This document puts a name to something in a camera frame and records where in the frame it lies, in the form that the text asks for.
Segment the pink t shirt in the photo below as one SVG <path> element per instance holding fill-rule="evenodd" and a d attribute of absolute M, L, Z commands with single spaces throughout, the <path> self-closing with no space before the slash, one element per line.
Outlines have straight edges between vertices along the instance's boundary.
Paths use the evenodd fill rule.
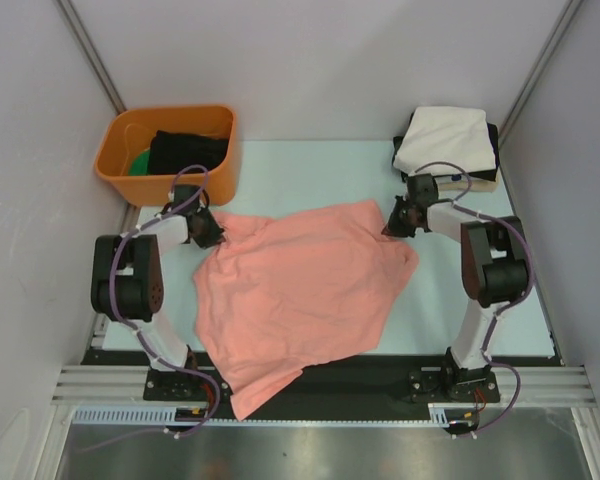
<path fill-rule="evenodd" d="M 376 202 L 283 218 L 219 212 L 223 243 L 193 276 L 195 332 L 244 420 L 305 368 L 375 349 L 416 271 Z"/>

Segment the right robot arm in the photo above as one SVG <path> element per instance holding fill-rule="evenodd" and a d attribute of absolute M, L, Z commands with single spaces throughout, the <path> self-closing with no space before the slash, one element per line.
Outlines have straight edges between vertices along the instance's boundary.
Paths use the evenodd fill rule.
<path fill-rule="evenodd" d="M 489 345 L 499 318 L 531 293 L 535 276 L 529 248 L 518 217 L 497 218 L 443 199 L 430 174 L 406 180 L 406 193 L 395 197 L 383 234 L 413 238 L 419 229 L 460 245 L 468 304 L 448 349 L 452 369 L 441 376 L 441 388 L 449 399 L 464 401 L 477 389 L 473 372 L 491 366 Z"/>

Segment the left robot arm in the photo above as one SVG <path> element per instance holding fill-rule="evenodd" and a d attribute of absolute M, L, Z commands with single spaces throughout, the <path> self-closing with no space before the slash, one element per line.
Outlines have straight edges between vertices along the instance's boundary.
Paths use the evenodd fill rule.
<path fill-rule="evenodd" d="M 162 257 L 175 248 L 200 249 L 224 242 L 224 229 L 210 210 L 201 186 L 177 185 L 151 219 L 118 235 L 102 235 L 94 245 L 90 299 L 95 312 L 124 325 L 137 339 L 150 366 L 169 371 L 166 387 L 177 398 L 194 397 L 201 376 L 194 356 L 163 312 Z"/>

